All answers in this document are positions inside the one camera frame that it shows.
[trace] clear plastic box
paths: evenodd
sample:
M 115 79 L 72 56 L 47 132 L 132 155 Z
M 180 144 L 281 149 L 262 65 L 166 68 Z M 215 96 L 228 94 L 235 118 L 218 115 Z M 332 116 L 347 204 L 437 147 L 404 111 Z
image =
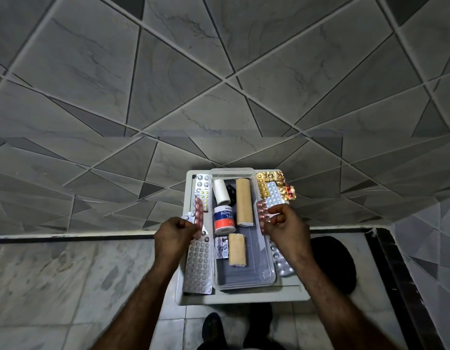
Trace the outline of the clear plastic box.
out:
M 272 285 L 276 280 L 275 266 L 272 262 L 269 240 L 260 231 L 256 208 L 256 202 L 260 200 L 260 193 L 256 171 L 252 168 L 217 168 L 210 170 L 210 175 L 212 181 L 217 178 L 223 179 L 225 180 L 225 185 L 231 184 L 235 188 L 236 179 L 238 178 L 246 178 L 251 181 L 251 201 L 255 224 L 252 227 L 236 225 L 236 233 L 245 235 L 246 266 L 230 266 L 228 259 L 215 259 L 215 253 L 213 253 L 213 287 L 224 291 Z M 213 189 L 211 190 L 210 196 L 214 209 L 217 204 L 213 198 Z M 236 205 L 232 209 L 236 218 Z M 214 234 L 213 236 L 213 243 L 215 244 L 216 235 Z

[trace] person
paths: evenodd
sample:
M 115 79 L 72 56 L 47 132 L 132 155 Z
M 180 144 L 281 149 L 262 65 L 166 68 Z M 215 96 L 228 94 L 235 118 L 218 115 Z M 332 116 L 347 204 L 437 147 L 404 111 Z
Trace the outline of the person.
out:
M 397 347 L 323 273 L 311 251 L 309 227 L 287 204 L 269 209 L 273 216 L 263 223 L 287 262 L 293 267 L 315 305 L 335 350 L 389 350 Z M 162 223 L 154 235 L 155 260 L 150 271 L 95 342 L 92 350 L 149 349 L 165 291 L 187 251 L 197 227 L 179 217 Z M 283 347 L 267 338 L 272 320 L 270 304 L 251 304 L 250 328 L 243 346 L 263 350 Z M 210 314 L 203 326 L 204 343 L 198 350 L 226 349 L 223 327 L 217 314 Z

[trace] person's right hand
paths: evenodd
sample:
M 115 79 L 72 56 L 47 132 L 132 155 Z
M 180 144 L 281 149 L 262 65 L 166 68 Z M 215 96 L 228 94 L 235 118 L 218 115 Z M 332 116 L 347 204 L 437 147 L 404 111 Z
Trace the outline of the person's right hand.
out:
M 279 251 L 293 268 L 311 261 L 311 237 L 309 226 L 304 223 L 288 204 L 272 206 L 269 214 L 278 214 L 270 222 L 261 222 L 263 234 L 269 235 Z

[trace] beige bandage roll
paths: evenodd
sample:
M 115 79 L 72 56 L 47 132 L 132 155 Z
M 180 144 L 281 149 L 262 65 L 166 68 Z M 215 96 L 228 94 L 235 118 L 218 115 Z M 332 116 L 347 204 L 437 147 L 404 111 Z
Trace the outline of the beige bandage roll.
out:
M 228 235 L 228 263 L 233 266 L 246 266 L 245 235 L 239 233 Z
M 243 227 L 254 226 L 251 183 L 246 178 L 236 179 L 236 223 Z

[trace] blue label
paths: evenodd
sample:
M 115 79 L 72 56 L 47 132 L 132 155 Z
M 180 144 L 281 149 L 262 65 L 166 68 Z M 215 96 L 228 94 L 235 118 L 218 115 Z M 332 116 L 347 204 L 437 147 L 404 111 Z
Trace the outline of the blue label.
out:
M 222 220 L 224 218 L 233 218 L 233 212 L 229 210 L 219 211 L 214 213 L 215 221 Z

